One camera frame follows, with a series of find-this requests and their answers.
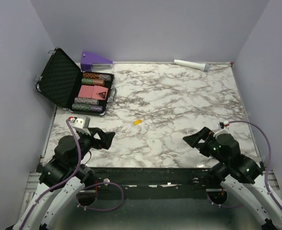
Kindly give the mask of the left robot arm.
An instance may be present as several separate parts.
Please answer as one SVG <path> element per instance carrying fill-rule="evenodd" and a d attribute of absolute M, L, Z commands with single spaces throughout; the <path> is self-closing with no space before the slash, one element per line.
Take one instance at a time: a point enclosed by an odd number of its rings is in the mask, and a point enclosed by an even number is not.
<path fill-rule="evenodd" d="M 50 230 L 65 206 L 82 189 L 98 179 L 95 172 L 81 163 L 90 149 L 109 149 L 115 132 L 88 128 L 85 133 L 62 137 L 54 156 L 43 167 L 34 196 L 20 220 L 11 230 Z"/>

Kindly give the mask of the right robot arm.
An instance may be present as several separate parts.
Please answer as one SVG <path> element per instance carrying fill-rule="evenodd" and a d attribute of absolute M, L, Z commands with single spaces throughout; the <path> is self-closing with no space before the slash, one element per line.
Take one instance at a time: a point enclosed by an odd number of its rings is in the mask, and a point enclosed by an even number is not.
<path fill-rule="evenodd" d="M 239 143 L 225 129 L 214 133 L 204 127 L 183 140 L 202 155 L 218 160 L 208 175 L 214 188 L 232 193 L 264 230 L 282 230 L 282 200 L 269 185 L 258 164 L 241 153 Z"/>

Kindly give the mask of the yellow plastic key tag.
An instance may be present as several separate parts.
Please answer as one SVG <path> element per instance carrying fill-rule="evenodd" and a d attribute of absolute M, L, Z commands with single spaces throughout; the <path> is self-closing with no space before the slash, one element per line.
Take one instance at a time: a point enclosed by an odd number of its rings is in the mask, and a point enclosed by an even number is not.
<path fill-rule="evenodd" d="M 141 119 L 138 119 L 138 120 L 134 121 L 133 124 L 134 124 L 134 125 L 138 125 L 138 124 L 140 124 L 141 122 L 142 122 L 142 120 L 141 120 Z"/>

